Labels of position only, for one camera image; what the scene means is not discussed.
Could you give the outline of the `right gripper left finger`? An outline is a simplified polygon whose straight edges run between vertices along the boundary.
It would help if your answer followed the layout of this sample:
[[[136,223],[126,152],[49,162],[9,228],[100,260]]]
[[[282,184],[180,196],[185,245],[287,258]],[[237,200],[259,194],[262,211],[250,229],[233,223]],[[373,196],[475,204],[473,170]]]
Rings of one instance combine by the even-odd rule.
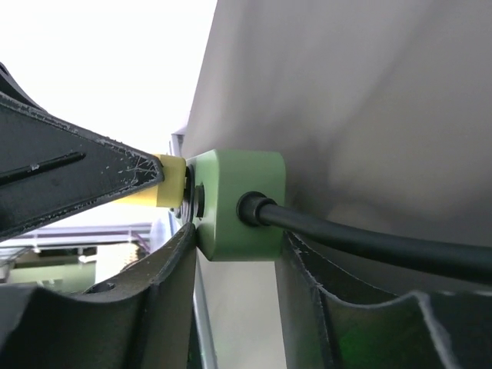
[[[37,284],[1,288],[3,368],[184,368],[196,230],[80,294]]]

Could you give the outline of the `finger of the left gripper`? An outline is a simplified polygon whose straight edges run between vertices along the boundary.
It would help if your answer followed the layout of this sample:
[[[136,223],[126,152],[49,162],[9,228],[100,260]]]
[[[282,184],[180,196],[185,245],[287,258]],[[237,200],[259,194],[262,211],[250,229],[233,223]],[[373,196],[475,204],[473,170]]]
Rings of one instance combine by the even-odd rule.
[[[151,188],[160,160],[49,114],[1,68],[1,236]]]

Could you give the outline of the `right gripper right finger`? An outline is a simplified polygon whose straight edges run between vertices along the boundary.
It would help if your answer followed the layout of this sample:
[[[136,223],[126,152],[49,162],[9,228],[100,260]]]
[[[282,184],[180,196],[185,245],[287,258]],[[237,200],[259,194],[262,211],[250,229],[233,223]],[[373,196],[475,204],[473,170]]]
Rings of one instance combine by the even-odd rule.
[[[284,234],[275,272],[289,368],[489,368],[491,295],[386,292]]]

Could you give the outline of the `yellow plug adapter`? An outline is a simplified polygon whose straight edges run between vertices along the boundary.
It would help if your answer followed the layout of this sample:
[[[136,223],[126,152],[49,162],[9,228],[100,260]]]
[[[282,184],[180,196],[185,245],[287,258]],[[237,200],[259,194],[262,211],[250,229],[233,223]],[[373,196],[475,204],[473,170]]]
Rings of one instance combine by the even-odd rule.
[[[178,208],[185,192],[186,160],[172,155],[157,155],[164,172],[163,182],[118,199],[115,203],[156,208]]]

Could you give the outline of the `green power strip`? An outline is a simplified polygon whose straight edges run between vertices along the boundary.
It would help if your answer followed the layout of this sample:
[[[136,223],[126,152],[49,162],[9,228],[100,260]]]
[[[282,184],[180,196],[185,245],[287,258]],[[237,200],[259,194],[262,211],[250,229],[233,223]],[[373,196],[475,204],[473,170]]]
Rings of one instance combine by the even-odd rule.
[[[187,161],[192,182],[183,222],[197,231],[209,261],[271,261],[281,252],[280,228],[262,225],[265,204],[284,203],[284,159],[272,151],[211,150]]]

